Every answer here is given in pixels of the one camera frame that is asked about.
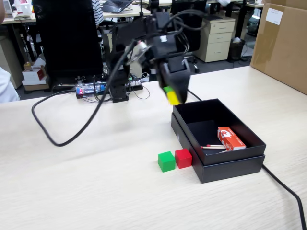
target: red cube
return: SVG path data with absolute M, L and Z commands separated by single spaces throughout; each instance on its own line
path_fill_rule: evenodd
M 188 149 L 175 151 L 175 160 L 178 168 L 186 168 L 192 165 L 192 156 Z

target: striped shirt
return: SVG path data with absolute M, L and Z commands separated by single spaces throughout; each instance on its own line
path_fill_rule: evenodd
M 99 0 L 92 0 L 96 25 L 99 25 L 104 20 Z

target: laptop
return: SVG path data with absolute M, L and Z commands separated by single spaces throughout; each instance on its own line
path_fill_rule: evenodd
M 108 0 L 102 6 L 102 12 L 120 13 L 132 3 L 132 0 Z

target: person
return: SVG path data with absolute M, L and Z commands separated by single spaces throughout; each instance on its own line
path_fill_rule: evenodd
M 0 0 L 0 24 L 4 21 L 5 9 L 3 0 Z M 10 82 L 11 75 L 0 67 L 0 103 L 14 102 L 19 100 L 19 96 Z
M 102 13 L 102 9 L 100 7 L 100 3 L 98 0 L 92 0 L 92 4 L 93 4 L 96 27 L 98 29 L 99 24 L 104 20 L 104 14 Z

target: trash bin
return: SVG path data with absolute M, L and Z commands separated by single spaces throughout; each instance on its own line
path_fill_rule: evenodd
M 240 43 L 233 43 L 233 39 L 231 39 L 227 60 L 228 61 L 240 60 L 244 45 L 245 45 L 244 40 L 241 40 Z

